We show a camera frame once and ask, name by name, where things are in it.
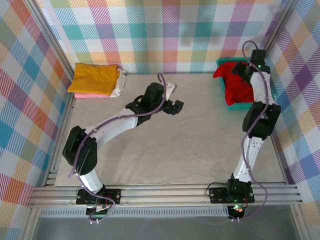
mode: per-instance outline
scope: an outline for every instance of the aluminum rail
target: aluminum rail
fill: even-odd
[[[302,203],[296,185],[283,183],[264,183],[268,191],[266,205],[299,205]],[[205,191],[207,184],[151,184],[151,185],[115,185],[109,189],[121,189],[121,200],[117,207],[200,207],[228,206],[230,203],[211,204]],[[76,205],[77,186],[35,188],[29,201],[30,208],[63,208]],[[255,202],[260,205],[265,191],[258,185],[252,185]]]

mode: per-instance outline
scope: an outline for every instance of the teal tray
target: teal tray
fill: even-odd
[[[247,62],[246,59],[244,57],[225,57],[225,58],[219,58],[216,61],[216,64],[218,66],[220,66],[221,64],[224,64],[225,62]],[[224,79],[222,77],[220,78],[220,83],[222,86],[222,91],[223,91],[223,98],[225,98],[225,82]],[[240,102],[240,103],[234,103],[232,105],[228,105],[227,103],[225,103],[226,107],[229,110],[241,110],[241,109],[250,109],[252,106],[252,102]]]

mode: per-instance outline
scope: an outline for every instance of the marble surface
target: marble surface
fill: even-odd
[[[221,85],[212,74],[165,74],[178,85],[171,100],[184,102],[175,116],[164,112],[130,129],[98,151],[97,172],[106,185],[195,184],[226,182],[236,168],[246,110],[226,108]],[[143,94],[157,76],[129,75],[120,97],[77,99],[70,129],[99,123]],[[68,178],[71,166],[61,157],[56,186],[79,185]],[[257,157],[253,175],[261,182],[283,182],[271,139]]]

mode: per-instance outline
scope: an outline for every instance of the plaid wall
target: plaid wall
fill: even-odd
[[[0,0],[0,240],[20,234],[70,83],[23,0]]]
[[[285,0],[37,0],[71,63],[212,72],[260,44]]]
[[[300,0],[267,63],[282,113],[275,139],[320,239],[320,0]]]

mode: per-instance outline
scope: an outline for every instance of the yellow towel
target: yellow towel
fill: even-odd
[[[111,95],[119,77],[117,65],[88,65],[76,63],[69,93]]]

